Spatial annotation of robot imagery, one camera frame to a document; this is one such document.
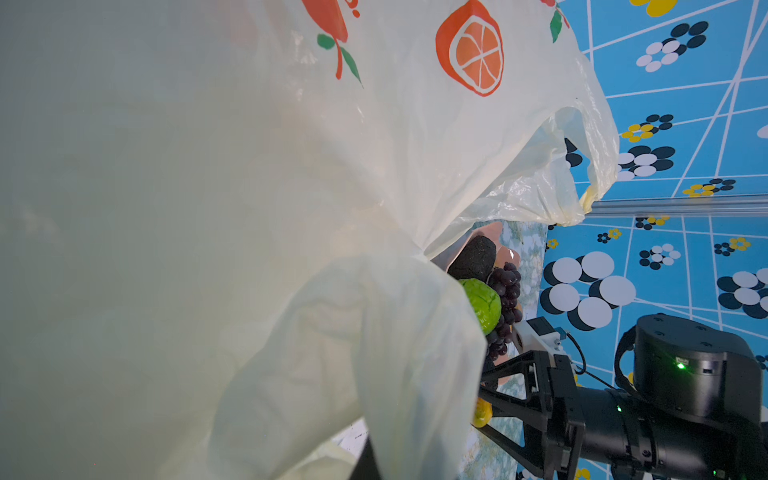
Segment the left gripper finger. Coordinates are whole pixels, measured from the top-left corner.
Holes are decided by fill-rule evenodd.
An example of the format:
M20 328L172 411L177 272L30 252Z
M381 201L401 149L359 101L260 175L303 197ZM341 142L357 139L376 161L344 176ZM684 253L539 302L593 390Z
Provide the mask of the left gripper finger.
M382 480L370 439L367 439L349 480Z

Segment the cream printed plastic bag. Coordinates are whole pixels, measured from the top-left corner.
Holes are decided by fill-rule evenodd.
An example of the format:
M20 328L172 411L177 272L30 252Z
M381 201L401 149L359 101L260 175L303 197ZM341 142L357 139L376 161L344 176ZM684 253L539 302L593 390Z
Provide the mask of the cream printed plastic bag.
M486 341L433 258L580 223L619 135L541 1L5 1L1 475L453 479Z

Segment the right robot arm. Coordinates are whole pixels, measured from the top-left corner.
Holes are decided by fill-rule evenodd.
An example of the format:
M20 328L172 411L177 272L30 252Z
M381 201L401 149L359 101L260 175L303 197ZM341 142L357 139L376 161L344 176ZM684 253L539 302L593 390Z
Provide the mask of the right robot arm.
M763 373L739 336L663 314L626 331L631 376L612 388L580 387L570 358L542 341L543 318L518 327L519 354L481 376L479 396L496 418L522 422L515 441L482 433L541 479L572 479L582 460L604 463L616 479L763 479L767 424Z

